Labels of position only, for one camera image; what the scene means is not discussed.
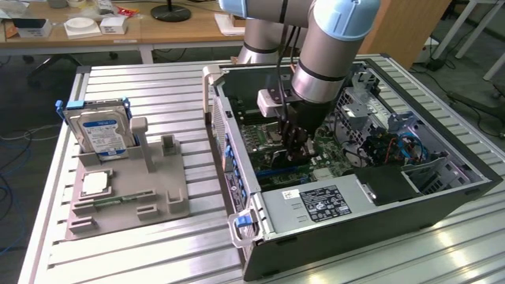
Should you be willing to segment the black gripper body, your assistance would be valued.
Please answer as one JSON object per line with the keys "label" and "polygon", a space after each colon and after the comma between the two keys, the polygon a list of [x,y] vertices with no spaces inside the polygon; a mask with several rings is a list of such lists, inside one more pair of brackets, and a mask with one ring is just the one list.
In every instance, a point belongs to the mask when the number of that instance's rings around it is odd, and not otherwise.
{"label": "black gripper body", "polygon": [[330,103],[297,101],[288,105],[288,126],[314,133],[330,111]]}

